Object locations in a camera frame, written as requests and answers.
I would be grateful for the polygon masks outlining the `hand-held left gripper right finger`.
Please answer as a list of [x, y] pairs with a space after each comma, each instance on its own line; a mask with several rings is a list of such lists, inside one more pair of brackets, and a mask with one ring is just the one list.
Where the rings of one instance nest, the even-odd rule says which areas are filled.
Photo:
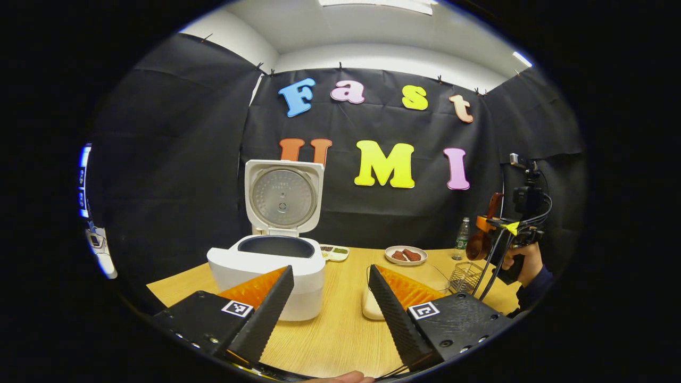
[[460, 359], [513, 323], [470, 294], [438, 296], [438, 291], [376, 264], [368, 269], [368, 288], [410, 371]]

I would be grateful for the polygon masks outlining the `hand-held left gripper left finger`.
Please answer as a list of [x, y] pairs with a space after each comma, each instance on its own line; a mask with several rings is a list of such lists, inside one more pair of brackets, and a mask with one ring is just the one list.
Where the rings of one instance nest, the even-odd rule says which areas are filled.
[[198, 290], [153, 320], [208, 356], [252, 368], [260, 361], [293, 288], [293, 268], [286, 265], [223, 293]]

